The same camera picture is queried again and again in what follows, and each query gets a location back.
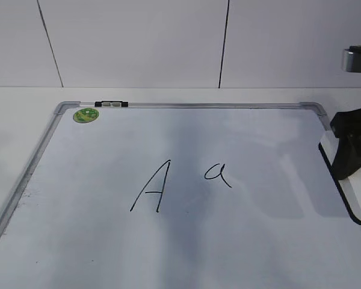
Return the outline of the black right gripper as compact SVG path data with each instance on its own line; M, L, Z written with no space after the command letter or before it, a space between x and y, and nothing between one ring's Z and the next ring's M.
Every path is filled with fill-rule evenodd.
M337 180L343 180L361 168L361 108L337 112L330 126L339 139L332 171Z

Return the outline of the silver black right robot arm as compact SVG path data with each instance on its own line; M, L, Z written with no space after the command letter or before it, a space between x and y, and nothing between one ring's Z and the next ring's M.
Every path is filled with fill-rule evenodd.
M344 50L342 68L361 73L361 46ZM336 113L330 126L339 140L332 171L336 179L343 180L361 168L361 108Z

